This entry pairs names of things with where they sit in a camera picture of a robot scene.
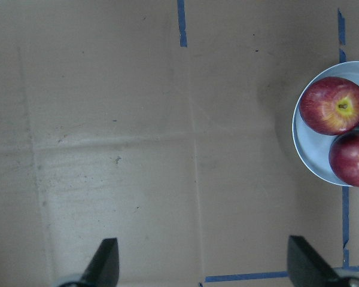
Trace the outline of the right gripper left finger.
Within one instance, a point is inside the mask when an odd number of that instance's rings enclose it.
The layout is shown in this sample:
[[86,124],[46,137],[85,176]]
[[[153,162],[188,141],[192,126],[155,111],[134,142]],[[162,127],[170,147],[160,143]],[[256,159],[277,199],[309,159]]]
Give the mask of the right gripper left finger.
[[117,238],[103,239],[97,251],[77,279],[64,280],[57,286],[117,286],[120,260]]

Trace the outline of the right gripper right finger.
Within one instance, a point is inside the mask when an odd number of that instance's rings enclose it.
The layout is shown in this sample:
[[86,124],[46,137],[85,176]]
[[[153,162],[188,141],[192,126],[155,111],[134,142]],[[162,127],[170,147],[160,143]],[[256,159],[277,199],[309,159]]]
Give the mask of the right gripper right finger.
[[302,236],[287,243],[287,273],[293,286],[359,286],[359,277],[335,271]]

